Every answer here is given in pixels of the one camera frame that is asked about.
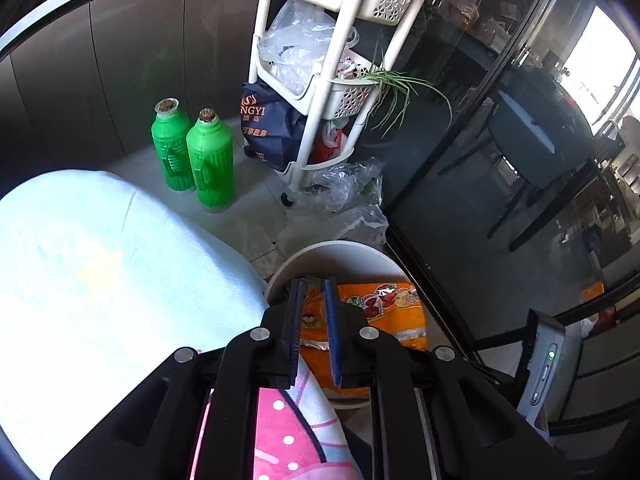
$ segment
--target white floor tile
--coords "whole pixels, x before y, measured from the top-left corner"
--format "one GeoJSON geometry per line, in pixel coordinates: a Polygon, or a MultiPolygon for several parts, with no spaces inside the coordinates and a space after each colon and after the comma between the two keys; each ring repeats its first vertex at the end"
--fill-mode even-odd
{"type": "Polygon", "coordinates": [[[266,253],[251,262],[252,266],[264,280],[273,276],[273,273],[285,262],[285,257],[277,249],[266,253]]]}
{"type": "Polygon", "coordinates": [[[255,165],[260,166],[260,175],[262,177],[263,182],[266,184],[266,186],[269,188],[269,191],[271,192],[271,195],[274,197],[274,199],[277,200],[277,202],[280,204],[280,195],[283,192],[287,191],[287,185],[284,183],[284,181],[276,174],[275,171],[273,171],[269,166],[267,166],[263,161],[257,159],[257,158],[248,158],[243,151],[243,147],[244,147],[244,137],[242,136],[242,133],[240,131],[240,119],[238,120],[227,120],[226,123],[229,125],[229,127],[231,127],[233,133],[234,133],[234,141],[236,142],[236,145],[238,147],[238,149],[234,152],[234,156],[236,156],[236,153],[238,153],[238,156],[241,156],[242,158],[244,158],[245,160],[250,160],[252,161],[252,163],[254,163],[255,165]]]}
{"type": "Polygon", "coordinates": [[[522,355],[522,343],[511,343],[495,348],[487,348],[478,352],[487,366],[515,377],[518,362],[522,355]]]}
{"type": "Polygon", "coordinates": [[[155,195],[249,261],[273,251],[276,237],[286,225],[284,208],[263,182],[273,172],[260,160],[244,156],[238,143],[234,146],[236,200],[222,213],[204,210],[194,191],[171,190],[152,146],[117,161],[107,170],[155,195]]]}

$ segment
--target glass sliding door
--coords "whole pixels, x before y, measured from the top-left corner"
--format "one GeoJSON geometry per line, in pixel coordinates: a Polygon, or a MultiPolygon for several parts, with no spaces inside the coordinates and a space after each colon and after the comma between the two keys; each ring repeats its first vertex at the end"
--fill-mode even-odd
{"type": "Polygon", "coordinates": [[[640,266],[640,63],[602,0],[552,0],[539,15],[389,212],[476,340],[523,327],[530,308],[567,311],[640,266]]]}
{"type": "MultiPolygon", "coordinates": [[[[416,86],[404,119],[379,124],[389,102],[370,118],[358,142],[358,158],[375,156],[386,162],[385,201],[390,203],[422,161],[440,142],[451,120],[459,116],[482,80],[495,70],[534,0],[427,0],[398,57],[395,70],[433,84],[416,86]]],[[[369,59],[381,59],[393,31],[356,22],[360,43],[369,59]]],[[[402,111],[397,107],[392,117],[402,111]]]]}

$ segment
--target clear plastic bag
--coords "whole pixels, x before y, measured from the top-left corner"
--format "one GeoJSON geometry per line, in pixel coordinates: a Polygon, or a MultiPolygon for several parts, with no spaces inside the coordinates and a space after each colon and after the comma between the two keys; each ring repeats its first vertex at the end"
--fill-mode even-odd
{"type": "Polygon", "coordinates": [[[371,157],[315,171],[310,177],[313,186],[289,193],[292,208],[309,215],[330,216],[358,206],[382,206],[383,166],[371,157]]]}
{"type": "Polygon", "coordinates": [[[347,138],[344,135],[344,128],[348,123],[347,117],[321,121],[314,148],[309,155],[309,164],[320,164],[340,155],[340,147],[347,138]]]}
{"type": "Polygon", "coordinates": [[[386,243],[388,227],[377,205],[354,207],[329,218],[287,211],[287,227],[278,235],[278,250],[289,258],[300,249],[328,240],[352,240],[380,249],[386,243]]]}
{"type": "Polygon", "coordinates": [[[460,28],[471,28],[479,17],[476,0],[447,0],[449,18],[460,28]]]}
{"type": "MultiPolygon", "coordinates": [[[[335,20],[320,7],[300,0],[287,0],[258,42],[260,58],[270,63],[274,78],[295,95],[300,95],[311,76],[322,70],[334,28],[335,20]]],[[[350,38],[347,48],[356,45],[360,39],[353,27],[350,38]]],[[[351,65],[346,57],[345,65],[345,70],[349,71],[351,65]]]]}
{"type": "Polygon", "coordinates": [[[582,339],[587,339],[593,327],[596,326],[598,322],[598,314],[593,314],[593,316],[589,316],[579,321],[580,324],[580,336],[582,339]]]}
{"type": "Polygon", "coordinates": [[[377,249],[385,243],[388,221],[382,213],[383,163],[375,158],[316,171],[315,183],[289,193],[294,205],[278,249],[289,257],[311,244],[352,240],[377,249]]]}

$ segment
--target bottle handle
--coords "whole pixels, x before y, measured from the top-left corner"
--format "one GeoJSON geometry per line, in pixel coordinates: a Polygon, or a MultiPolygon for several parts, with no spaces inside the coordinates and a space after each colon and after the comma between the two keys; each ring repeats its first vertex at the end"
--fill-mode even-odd
{"type": "Polygon", "coordinates": [[[207,179],[205,177],[205,171],[204,171],[206,165],[207,165],[206,158],[200,158],[193,165],[193,179],[195,180],[196,188],[198,188],[199,190],[207,189],[207,179]]]}
{"type": "Polygon", "coordinates": [[[169,162],[169,155],[171,155],[171,146],[165,144],[161,146],[158,150],[158,155],[160,156],[160,161],[164,166],[164,171],[168,176],[175,176],[175,172],[171,167],[171,163],[169,162]]]}

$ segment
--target tiled floor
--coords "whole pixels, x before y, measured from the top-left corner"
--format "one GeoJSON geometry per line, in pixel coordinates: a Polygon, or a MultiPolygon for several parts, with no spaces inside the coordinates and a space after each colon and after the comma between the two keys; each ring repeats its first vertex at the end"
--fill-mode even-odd
{"type": "Polygon", "coordinates": [[[260,160],[244,155],[239,123],[229,125],[234,131],[236,200],[222,213],[205,211],[194,191],[169,189],[152,146],[122,158],[106,169],[145,189],[233,247],[252,263],[261,277],[266,278],[284,261],[276,246],[276,237],[286,225],[286,214],[280,203],[284,183],[260,160]]]}

